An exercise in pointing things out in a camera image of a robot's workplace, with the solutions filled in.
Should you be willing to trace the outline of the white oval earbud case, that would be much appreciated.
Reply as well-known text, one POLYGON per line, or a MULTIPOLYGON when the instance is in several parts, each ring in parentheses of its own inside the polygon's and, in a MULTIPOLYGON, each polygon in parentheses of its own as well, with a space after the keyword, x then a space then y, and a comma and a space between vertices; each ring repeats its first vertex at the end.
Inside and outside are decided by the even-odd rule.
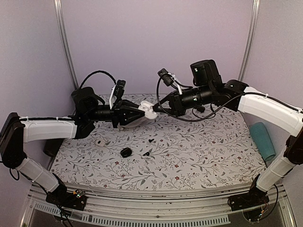
POLYGON ((153 110, 153 104, 146 100, 141 101, 138 109, 145 112, 145 118, 147 119, 154 120, 158 117, 158 114, 153 110))

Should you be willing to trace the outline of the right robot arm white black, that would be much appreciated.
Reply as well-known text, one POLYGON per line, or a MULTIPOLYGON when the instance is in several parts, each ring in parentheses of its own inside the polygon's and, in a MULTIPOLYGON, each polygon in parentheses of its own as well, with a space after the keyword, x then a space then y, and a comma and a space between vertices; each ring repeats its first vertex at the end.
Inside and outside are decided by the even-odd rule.
POLYGON ((251 114, 270 122, 290 134, 285 151, 269 168, 258 175, 245 195, 248 206, 255 206, 277 181, 296 165, 303 163, 303 111, 238 80, 224 83, 214 60, 198 61, 190 66, 194 87, 176 89, 153 107, 155 112, 181 120, 187 109, 198 105, 214 104, 218 109, 251 114))

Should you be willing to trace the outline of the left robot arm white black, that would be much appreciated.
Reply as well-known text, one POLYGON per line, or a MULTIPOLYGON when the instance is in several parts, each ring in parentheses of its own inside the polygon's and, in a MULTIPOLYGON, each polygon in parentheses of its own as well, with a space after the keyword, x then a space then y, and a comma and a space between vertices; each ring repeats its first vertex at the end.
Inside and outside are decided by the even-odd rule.
POLYGON ((60 205, 70 202, 70 194, 60 187, 59 179, 24 152, 24 143, 36 140, 83 139, 95 129, 95 122, 111 122, 113 127, 128 125, 145 116, 138 105, 121 99, 123 92, 113 104, 85 87, 72 92, 75 115, 68 117, 20 117, 10 113, 0 132, 0 155, 2 163, 9 169, 16 169, 32 181, 41 185, 60 205))

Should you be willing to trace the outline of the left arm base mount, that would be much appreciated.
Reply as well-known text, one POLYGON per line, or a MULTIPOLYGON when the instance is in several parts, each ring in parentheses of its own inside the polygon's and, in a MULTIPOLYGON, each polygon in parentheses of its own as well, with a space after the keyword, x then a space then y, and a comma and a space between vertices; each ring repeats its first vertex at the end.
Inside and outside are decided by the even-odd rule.
POLYGON ((56 189, 49 192, 46 196, 46 202, 65 208, 84 211, 87 196, 83 190, 75 190, 67 192, 65 189, 56 189))

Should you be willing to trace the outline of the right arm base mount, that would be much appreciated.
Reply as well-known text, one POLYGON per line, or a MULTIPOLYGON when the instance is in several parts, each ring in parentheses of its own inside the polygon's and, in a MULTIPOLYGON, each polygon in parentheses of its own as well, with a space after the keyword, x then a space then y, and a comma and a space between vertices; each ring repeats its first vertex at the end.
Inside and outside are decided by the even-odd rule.
POLYGON ((258 197, 250 193, 243 193, 230 196, 228 205, 232 211, 245 210, 242 214, 251 223, 259 222, 268 207, 269 197, 267 195, 258 197))

